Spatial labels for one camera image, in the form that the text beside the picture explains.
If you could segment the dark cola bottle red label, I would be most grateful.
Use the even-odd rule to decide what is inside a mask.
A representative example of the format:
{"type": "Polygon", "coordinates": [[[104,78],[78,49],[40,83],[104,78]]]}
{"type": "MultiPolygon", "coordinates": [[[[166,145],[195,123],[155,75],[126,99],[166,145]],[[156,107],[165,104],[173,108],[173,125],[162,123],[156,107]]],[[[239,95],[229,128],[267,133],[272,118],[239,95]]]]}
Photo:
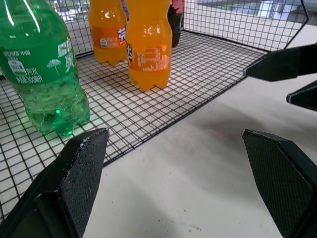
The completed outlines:
{"type": "Polygon", "coordinates": [[[183,16],[184,16],[184,0],[171,0],[167,18],[172,29],[172,47],[176,47],[180,40],[183,16]]]}

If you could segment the green soda bottle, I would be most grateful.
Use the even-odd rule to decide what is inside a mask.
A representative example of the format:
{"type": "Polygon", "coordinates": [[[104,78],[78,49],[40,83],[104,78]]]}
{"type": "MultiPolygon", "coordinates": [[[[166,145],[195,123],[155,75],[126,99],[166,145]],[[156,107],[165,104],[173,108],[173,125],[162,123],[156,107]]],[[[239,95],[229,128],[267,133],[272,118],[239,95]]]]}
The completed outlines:
{"type": "Polygon", "coordinates": [[[0,0],[0,71],[39,132],[68,136],[89,121],[68,29],[46,0],[0,0]]]}

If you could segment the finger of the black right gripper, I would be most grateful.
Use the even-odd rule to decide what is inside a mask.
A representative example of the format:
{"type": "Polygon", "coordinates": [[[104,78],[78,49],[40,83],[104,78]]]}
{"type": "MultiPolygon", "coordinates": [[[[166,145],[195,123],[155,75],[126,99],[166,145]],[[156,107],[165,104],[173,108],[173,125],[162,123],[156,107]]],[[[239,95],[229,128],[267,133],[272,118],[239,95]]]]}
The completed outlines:
{"type": "Polygon", "coordinates": [[[317,43],[270,52],[245,68],[245,76],[268,82],[317,73],[317,43]]]}
{"type": "Polygon", "coordinates": [[[312,111],[317,111],[317,80],[286,97],[286,102],[312,111]]]}

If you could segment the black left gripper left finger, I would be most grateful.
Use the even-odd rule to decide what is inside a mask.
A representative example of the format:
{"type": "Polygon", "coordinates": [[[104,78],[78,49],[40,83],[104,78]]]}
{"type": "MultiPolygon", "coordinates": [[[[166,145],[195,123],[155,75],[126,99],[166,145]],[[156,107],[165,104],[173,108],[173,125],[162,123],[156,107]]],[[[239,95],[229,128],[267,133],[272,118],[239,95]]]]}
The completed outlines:
{"type": "Polygon", "coordinates": [[[99,189],[109,131],[70,139],[0,224],[0,238],[82,238],[99,189]]]}

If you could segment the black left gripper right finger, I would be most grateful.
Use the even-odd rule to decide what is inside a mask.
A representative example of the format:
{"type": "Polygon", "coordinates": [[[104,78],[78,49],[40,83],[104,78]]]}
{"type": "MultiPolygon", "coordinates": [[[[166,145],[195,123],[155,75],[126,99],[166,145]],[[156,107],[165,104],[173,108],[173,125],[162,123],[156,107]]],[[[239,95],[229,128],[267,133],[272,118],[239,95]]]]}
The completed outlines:
{"type": "Polygon", "coordinates": [[[291,140],[244,129],[257,190],[283,238],[317,238],[317,165],[291,140]]]}

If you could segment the orange soda bottle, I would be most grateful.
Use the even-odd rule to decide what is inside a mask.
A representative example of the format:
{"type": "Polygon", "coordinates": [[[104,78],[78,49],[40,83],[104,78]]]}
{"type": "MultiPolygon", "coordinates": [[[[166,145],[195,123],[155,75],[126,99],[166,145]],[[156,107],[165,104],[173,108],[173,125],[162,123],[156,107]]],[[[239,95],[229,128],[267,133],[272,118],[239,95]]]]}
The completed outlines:
{"type": "Polygon", "coordinates": [[[125,0],[127,62],[131,82],[142,91],[164,88],[171,70],[170,0],[125,0]]]}
{"type": "Polygon", "coordinates": [[[125,61],[127,19],[121,0],[90,0],[88,20],[97,61],[112,66],[125,61]]]}

